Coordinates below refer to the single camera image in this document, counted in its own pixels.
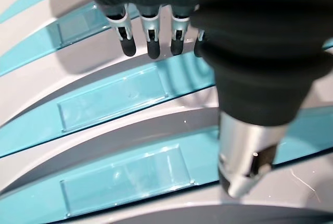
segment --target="black fingertip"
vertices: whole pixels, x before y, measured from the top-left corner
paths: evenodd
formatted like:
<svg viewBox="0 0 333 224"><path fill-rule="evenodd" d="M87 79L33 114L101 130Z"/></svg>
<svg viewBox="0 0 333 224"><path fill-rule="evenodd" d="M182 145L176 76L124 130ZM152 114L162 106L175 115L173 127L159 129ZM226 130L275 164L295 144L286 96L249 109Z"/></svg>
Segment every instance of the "black fingertip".
<svg viewBox="0 0 333 224"><path fill-rule="evenodd" d="M180 55L183 52L184 41L171 40L171 53L172 55Z"/></svg>
<svg viewBox="0 0 333 224"><path fill-rule="evenodd" d="M201 44L201 42L197 39L196 43L194 44L194 55L196 57L201 57L201 55L200 55L200 44Z"/></svg>
<svg viewBox="0 0 333 224"><path fill-rule="evenodd" d="M124 51L124 54L126 56L134 56L136 52L135 42L134 38L131 38L130 40L124 38L123 41L120 41L121 47Z"/></svg>
<svg viewBox="0 0 333 224"><path fill-rule="evenodd" d="M148 55L151 59L157 59L160 55L160 42L147 42Z"/></svg>

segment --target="robotic hand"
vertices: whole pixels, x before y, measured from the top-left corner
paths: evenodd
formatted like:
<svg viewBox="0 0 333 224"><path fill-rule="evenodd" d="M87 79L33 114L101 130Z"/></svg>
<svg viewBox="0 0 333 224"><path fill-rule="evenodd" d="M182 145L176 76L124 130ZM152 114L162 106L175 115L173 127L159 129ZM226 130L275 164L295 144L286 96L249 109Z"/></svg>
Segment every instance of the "robotic hand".
<svg viewBox="0 0 333 224"><path fill-rule="evenodd" d="M172 6L171 51L180 54L189 22L199 29L195 53L215 71L219 95L219 172L232 197L246 194L272 169L275 150L314 80L333 57L333 0L95 0L135 54L125 4L136 4L148 54L158 58L159 7Z"/></svg>

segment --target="transparent acrylic panel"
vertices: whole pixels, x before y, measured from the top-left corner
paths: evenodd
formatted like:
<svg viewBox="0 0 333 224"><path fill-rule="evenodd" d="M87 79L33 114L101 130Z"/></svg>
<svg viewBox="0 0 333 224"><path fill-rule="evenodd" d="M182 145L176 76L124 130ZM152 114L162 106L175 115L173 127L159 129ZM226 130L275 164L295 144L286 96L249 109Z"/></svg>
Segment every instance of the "transparent acrylic panel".
<svg viewBox="0 0 333 224"><path fill-rule="evenodd" d="M191 179L179 146L166 146L60 183L73 216L191 186Z"/></svg>
<svg viewBox="0 0 333 224"><path fill-rule="evenodd" d="M63 131L68 131L142 109L166 97L154 67L60 102L58 108Z"/></svg>
<svg viewBox="0 0 333 224"><path fill-rule="evenodd" d="M70 17L62 18L57 23L62 47L110 28L108 20L94 4L89 4L82 10L72 13Z"/></svg>

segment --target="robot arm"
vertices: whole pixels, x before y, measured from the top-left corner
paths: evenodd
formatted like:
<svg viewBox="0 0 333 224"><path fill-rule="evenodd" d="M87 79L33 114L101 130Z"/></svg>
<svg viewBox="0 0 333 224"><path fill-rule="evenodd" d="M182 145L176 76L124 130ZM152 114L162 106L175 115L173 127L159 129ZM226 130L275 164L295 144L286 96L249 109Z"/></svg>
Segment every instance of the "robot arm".
<svg viewBox="0 0 333 224"><path fill-rule="evenodd" d="M159 55L160 5L172 5L173 54L182 52L189 22L200 29L195 52L215 71L219 172L232 197L246 194L272 169L276 146L313 81L333 66L322 49L333 35L333 0L95 1L129 56L136 48L127 3L140 11L153 59Z"/></svg>

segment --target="silver metal cylinder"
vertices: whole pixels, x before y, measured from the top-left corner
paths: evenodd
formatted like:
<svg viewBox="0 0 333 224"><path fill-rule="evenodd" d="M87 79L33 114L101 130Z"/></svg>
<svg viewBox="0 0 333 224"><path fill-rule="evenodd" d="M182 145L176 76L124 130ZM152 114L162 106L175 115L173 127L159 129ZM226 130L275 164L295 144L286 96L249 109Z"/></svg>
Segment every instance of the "silver metal cylinder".
<svg viewBox="0 0 333 224"><path fill-rule="evenodd" d="M124 28L126 31L126 38L128 40L132 39L133 33L132 33L132 26L131 26L131 18L129 16L129 13L126 9L125 16L119 20L113 20L108 18L108 21L112 28L116 30L116 33L118 35L118 38L120 41L124 40L124 37L122 36L122 33L120 32L119 28Z"/></svg>
<svg viewBox="0 0 333 224"><path fill-rule="evenodd" d="M176 17L172 16L171 17L172 40L177 40L176 33L177 33L177 31L181 31L182 36L181 36L180 40L183 41L185 34L187 32L188 25L189 25L189 17L176 18Z"/></svg>
<svg viewBox="0 0 333 224"><path fill-rule="evenodd" d="M219 170L228 181L225 190L241 197L271 170L278 143L287 125L264 127L221 113Z"/></svg>
<svg viewBox="0 0 333 224"><path fill-rule="evenodd" d="M154 41L157 42L158 41L158 35L160 33L160 15L159 13L152 18L148 18L148 17L141 17L141 22L142 22L142 28L144 30L145 36L146 36L146 40L147 42L151 41L151 37L149 35L149 30L154 30Z"/></svg>

